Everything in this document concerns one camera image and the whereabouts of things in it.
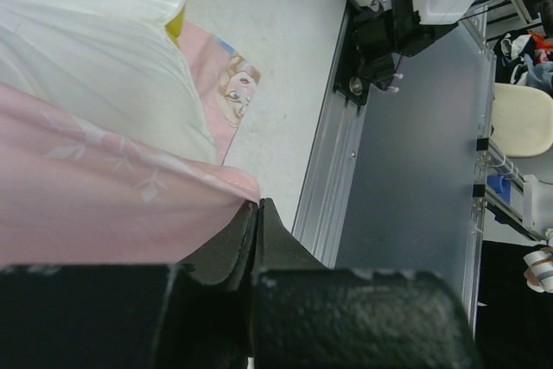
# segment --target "person's hand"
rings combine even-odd
[[[548,253],[552,253],[553,252],[553,248],[551,247],[547,247],[547,248],[542,248],[540,251],[544,251],[544,252],[548,252]],[[539,264],[543,264],[544,262],[546,261],[549,261],[548,259],[545,259],[544,261],[538,261],[537,263],[535,263],[534,265],[539,265]],[[528,281],[529,283],[529,287],[535,291],[538,291],[538,292],[544,292],[544,289],[542,287],[542,284],[539,282],[539,280],[536,278],[536,276],[534,275],[534,273],[532,272],[532,269],[530,267],[528,267],[526,269],[526,271],[524,272],[524,277],[526,278],[526,280]]]

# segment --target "white table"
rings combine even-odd
[[[225,165],[257,179],[291,230],[346,0],[188,0],[187,18],[262,73]]]

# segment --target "black pants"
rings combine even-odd
[[[485,368],[553,368],[553,295],[526,286],[523,256],[539,247],[485,242],[476,343]]]

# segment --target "cartoon character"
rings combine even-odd
[[[259,72],[240,55],[235,54],[229,61],[219,82],[217,104],[232,127],[240,125],[259,77]]]

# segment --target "beige stool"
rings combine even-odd
[[[553,145],[553,99],[529,86],[496,83],[493,141],[509,157],[541,155]]]

